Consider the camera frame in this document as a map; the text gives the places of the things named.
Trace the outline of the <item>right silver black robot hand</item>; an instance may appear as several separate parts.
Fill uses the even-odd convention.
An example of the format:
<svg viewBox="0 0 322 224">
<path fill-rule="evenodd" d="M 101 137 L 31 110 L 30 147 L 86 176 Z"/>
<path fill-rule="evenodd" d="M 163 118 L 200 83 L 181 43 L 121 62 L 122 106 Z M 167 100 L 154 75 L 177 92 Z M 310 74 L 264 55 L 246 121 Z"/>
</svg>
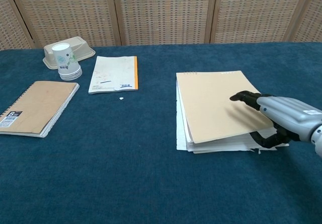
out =
<svg viewBox="0 0 322 224">
<path fill-rule="evenodd" d="M 263 138 L 257 131 L 250 133 L 260 146 L 272 148 L 290 141 L 310 142 L 321 156 L 320 109 L 294 98 L 250 91 L 238 92 L 229 99 L 244 102 L 273 122 L 276 133 L 268 138 Z"/>
</svg>

